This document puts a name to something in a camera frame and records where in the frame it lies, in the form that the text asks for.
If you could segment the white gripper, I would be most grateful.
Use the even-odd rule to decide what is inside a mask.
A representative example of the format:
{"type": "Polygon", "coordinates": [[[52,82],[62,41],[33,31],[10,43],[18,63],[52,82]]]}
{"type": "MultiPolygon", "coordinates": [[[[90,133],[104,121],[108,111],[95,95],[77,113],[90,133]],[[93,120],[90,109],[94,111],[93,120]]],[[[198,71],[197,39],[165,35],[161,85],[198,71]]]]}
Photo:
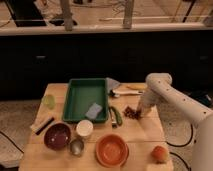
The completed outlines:
{"type": "Polygon", "coordinates": [[[136,109],[137,114],[140,117],[146,116],[151,112],[151,107],[159,102],[159,99],[159,95],[157,95],[151,89],[146,89],[140,97],[138,107],[136,109]]]}

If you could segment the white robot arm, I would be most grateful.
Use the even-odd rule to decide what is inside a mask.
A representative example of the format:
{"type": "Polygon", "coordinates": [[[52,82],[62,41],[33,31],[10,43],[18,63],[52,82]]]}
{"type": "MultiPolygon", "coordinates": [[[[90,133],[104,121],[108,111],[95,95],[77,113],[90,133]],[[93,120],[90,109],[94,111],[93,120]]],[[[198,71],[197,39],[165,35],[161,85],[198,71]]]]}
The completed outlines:
{"type": "Polygon", "coordinates": [[[213,110],[173,88],[169,73],[151,73],[145,81],[147,88],[140,97],[137,111],[147,114],[160,98],[180,110],[197,129],[191,171],[213,171],[213,110]]]}

